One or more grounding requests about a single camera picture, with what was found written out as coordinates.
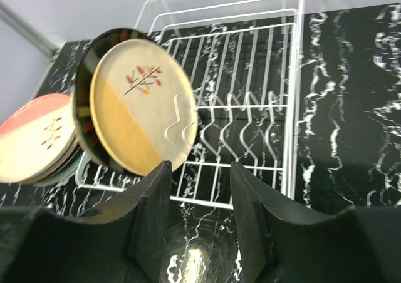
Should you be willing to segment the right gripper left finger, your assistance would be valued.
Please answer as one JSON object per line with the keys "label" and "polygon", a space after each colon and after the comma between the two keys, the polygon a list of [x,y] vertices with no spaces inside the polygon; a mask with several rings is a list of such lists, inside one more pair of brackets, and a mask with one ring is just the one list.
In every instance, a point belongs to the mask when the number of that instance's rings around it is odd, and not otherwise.
{"label": "right gripper left finger", "polygon": [[158,282],[172,164],[77,217],[1,209],[2,282]]}

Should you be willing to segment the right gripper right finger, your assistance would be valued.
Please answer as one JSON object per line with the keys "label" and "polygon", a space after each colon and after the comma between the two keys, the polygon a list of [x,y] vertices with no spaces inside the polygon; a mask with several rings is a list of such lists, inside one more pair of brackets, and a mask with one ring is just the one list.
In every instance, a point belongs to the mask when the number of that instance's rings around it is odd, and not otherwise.
{"label": "right gripper right finger", "polygon": [[246,282],[399,282],[400,209],[327,215],[257,179],[238,162],[230,184]]}

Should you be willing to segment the black plate with colour stripes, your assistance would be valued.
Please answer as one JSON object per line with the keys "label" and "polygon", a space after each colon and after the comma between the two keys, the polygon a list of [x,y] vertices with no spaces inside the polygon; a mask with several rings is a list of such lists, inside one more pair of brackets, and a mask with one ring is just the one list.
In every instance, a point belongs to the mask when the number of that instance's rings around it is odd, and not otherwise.
{"label": "black plate with colour stripes", "polygon": [[100,59],[114,46],[128,39],[147,39],[147,33],[130,28],[114,28],[97,36],[88,46],[78,65],[75,85],[71,91],[73,123],[81,148],[98,165],[129,174],[104,149],[93,126],[90,112],[90,85]]}

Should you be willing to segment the cream yellow leaf plate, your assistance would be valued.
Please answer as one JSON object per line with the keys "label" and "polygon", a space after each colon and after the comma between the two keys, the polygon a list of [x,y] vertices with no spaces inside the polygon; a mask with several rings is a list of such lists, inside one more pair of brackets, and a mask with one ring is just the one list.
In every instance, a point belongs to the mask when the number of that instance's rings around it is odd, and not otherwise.
{"label": "cream yellow leaf plate", "polygon": [[187,73],[145,39],[124,41],[101,58],[91,79],[90,110],[109,156],[140,176],[164,160],[178,169],[197,136],[198,112]]}

